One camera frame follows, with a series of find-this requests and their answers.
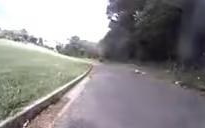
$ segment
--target curb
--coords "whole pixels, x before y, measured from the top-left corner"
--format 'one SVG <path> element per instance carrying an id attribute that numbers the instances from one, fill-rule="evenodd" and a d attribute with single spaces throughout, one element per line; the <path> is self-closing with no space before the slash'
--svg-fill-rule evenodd
<path id="1" fill-rule="evenodd" d="M 66 92 L 68 92 L 73 86 L 75 86 L 83 78 L 85 78 L 90 73 L 92 68 L 93 65 L 91 65 L 86 72 L 79 75 L 74 80 L 56 89 L 55 91 L 46 95 L 45 97 L 36 100 L 33 104 L 25 107 L 21 112 L 18 112 L 15 116 L 9 117 L 6 120 L 0 122 L 0 128 L 21 128 L 26 121 L 33 119 L 43 109 L 57 102 Z"/>

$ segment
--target trees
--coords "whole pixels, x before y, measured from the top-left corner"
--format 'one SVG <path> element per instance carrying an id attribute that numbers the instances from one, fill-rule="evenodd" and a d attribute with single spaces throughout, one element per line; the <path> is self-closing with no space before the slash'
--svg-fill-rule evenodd
<path id="1" fill-rule="evenodd" d="M 87 40 L 81 40 L 78 36 L 72 36 L 69 39 L 69 43 L 65 46 L 58 44 L 56 50 L 65 55 L 76 57 L 98 57 L 98 50 L 96 43 L 89 42 Z"/>
<path id="2" fill-rule="evenodd" d="M 115 59 L 162 61 L 176 58 L 181 10 L 160 0 L 109 0 L 111 30 L 103 54 Z"/>

